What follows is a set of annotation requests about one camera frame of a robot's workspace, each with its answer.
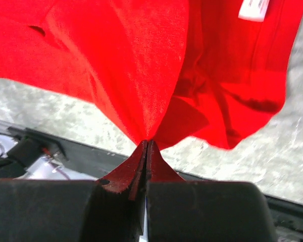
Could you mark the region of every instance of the clothing label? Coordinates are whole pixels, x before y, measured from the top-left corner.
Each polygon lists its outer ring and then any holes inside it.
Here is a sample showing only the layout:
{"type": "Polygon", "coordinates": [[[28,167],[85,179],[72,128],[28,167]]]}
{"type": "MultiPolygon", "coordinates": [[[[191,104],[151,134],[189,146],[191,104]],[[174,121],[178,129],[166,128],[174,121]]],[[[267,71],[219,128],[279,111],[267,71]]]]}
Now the clothing label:
{"type": "Polygon", "coordinates": [[[264,21],[269,0],[244,0],[242,2],[239,18],[262,22],[264,21]]]}

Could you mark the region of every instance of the black mechanical device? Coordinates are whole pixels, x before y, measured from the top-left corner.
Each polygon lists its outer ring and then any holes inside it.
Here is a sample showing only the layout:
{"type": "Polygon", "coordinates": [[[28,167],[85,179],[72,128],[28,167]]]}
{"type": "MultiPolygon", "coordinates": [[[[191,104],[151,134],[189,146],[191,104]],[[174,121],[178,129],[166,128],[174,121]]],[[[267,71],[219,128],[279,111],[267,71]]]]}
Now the black mechanical device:
{"type": "Polygon", "coordinates": [[[303,206],[251,183],[174,171],[154,141],[130,157],[0,122],[16,145],[0,157],[0,241],[303,241],[303,206]],[[101,177],[14,179],[41,155],[101,177]]]}

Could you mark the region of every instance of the gray table surface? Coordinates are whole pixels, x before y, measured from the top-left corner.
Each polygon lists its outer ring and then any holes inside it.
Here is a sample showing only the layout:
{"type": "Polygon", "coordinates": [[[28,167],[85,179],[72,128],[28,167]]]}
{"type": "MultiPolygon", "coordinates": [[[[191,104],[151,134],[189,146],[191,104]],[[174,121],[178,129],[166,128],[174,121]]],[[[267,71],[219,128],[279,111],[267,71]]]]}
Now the gray table surface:
{"type": "MultiPolygon", "coordinates": [[[[263,192],[303,203],[303,20],[289,63],[283,110],[234,150],[189,137],[162,152],[181,171],[248,180],[263,192]]],[[[0,119],[130,155],[134,144],[94,105],[0,79],[0,119]]]]}

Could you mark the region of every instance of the speckled countertop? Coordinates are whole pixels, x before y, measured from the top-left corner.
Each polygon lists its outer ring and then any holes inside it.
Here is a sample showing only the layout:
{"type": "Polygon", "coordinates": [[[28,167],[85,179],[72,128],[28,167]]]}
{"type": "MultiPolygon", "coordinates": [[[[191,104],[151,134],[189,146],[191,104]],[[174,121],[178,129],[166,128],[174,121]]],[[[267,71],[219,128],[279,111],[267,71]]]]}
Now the speckled countertop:
{"type": "MultiPolygon", "coordinates": [[[[287,92],[283,110],[234,150],[189,137],[164,150],[164,158],[184,172],[249,180],[265,193],[303,203],[303,20],[289,63],[287,92]]],[[[125,155],[135,148],[94,105],[3,79],[0,119],[125,155]]]]}

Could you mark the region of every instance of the red fabric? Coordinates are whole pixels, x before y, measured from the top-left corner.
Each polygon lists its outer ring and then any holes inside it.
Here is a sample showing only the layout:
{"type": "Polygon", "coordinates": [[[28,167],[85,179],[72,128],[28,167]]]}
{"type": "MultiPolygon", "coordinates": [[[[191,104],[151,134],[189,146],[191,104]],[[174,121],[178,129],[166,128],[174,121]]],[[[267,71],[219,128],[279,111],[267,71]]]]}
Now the red fabric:
{"type": "Polygon", "coordinates": [[[132,141],[231,149],[283,106],[303,0],[0,1],[0,77],[94,102],[132,141]]]}

